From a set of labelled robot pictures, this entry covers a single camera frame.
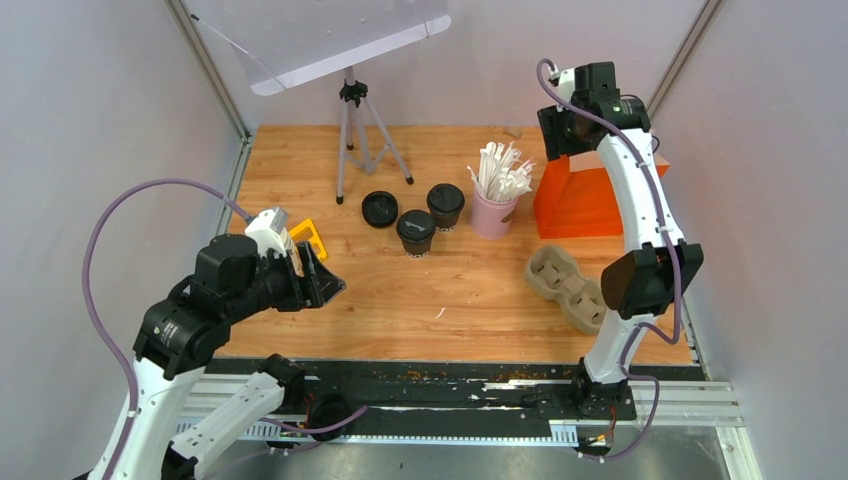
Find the black cup lid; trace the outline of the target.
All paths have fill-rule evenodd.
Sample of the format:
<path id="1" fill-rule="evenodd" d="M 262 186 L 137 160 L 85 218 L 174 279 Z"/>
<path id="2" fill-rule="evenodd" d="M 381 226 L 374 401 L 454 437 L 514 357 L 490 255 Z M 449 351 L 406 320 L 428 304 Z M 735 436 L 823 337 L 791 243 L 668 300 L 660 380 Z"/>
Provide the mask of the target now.
<path id="1" fill-rule="evenodd" d="M 440 183 L 429 190 L 426 203 L 430 210 L 439 214 L 452 214 L 464 208 L 465 195 L 456 185 Z"/>
<path id="2" fill-rule="evenodd" d="M 401 214 L 396 223 L 398 236 L 409 242 L 423 242 L 436 231 L 433 217 L 428 211 L 412 209 Z"/>

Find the orange paper bag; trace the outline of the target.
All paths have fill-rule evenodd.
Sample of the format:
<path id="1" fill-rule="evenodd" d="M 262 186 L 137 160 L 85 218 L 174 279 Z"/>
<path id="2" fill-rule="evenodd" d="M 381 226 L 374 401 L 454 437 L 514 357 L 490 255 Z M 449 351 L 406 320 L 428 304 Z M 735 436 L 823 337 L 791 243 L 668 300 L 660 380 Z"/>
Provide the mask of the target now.
<path id="1" fill-rule="evenodd" d="M 622 235 L 627 250 L 663 244 L 684 234 L 666 200 L 661 175 L 668 163 L 653 153 L 652 135 L 625 132 L 635 156 L 618 136 L 605 136 L 596 149 L 550 161 L 533 199 L 543 239 Z"/>

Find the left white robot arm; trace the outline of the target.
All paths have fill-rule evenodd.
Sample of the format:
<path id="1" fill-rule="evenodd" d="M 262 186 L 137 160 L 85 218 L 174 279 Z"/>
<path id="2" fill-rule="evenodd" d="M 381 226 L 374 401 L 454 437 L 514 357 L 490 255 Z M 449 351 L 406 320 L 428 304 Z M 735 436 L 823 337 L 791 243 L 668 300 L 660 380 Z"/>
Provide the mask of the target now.
<path id="1" fill-rule="evenodd" d="M 298 411 L 306 372 L 273 354 L 224 404 L 189 431 L 175 432 L 183 406 L 233 325 L 268 309 L 321 308 L 345 287 L 307 242 L 292 258 L 259 251 L 241 234 L 213 238 L 196 257 L 193 274 L 152 305 L 136 337 L 124 420 L 115 425 L 91 479 L 201 479 L 209 464 L 251 425 L 278 409 Z"/>

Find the black paper coffee cup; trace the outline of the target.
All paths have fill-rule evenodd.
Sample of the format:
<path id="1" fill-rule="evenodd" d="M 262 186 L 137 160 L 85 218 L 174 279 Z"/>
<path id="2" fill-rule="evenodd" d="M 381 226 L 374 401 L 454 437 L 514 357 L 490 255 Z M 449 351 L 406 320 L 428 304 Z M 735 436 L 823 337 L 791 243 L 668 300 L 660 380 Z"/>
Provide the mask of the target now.
<path id="1" fill-rule="evenodd" d="M 449 210 L 447 212 L 443 212 L 441 210 L 436 209 L 435 207 L 429 208 L 429 213 L 433 218 L 434 225 L 436 230 L 439 232 L 450 232 L 455 229 L 458 224 L 463 208 L 459 207 L 456 209 Z"/>
<path id="2" fill-rule="evenodd" d="M 408 256 L 411 258 L 424 258 L 431 250 L 433 238 L 411 239 L 401 236 L 400 240 L 401 245 Z"/>

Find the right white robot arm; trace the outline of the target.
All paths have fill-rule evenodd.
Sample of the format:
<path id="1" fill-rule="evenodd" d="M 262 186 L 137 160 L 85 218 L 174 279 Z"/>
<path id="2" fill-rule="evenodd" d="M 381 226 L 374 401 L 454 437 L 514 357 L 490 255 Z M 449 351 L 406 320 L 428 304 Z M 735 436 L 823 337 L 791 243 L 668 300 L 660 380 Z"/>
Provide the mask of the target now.
<path id="1" fill-rule="evenodd" d="M 611 62 L 535 68 L 554 105 L 538 111 L 548 159 L 595 152 L 610 180 L 625 252 L 600 285 L 607 312 L 589 353 L 578 363 L 571 403 L 584 417 L 621 405 L 630 365 L 648 331 L 669 344 L 682 333 L 682 296 L 703 265 L 700 244 L 686 240 L 668 205 L 654 155 L 645 104 L 624 95 Z"/>

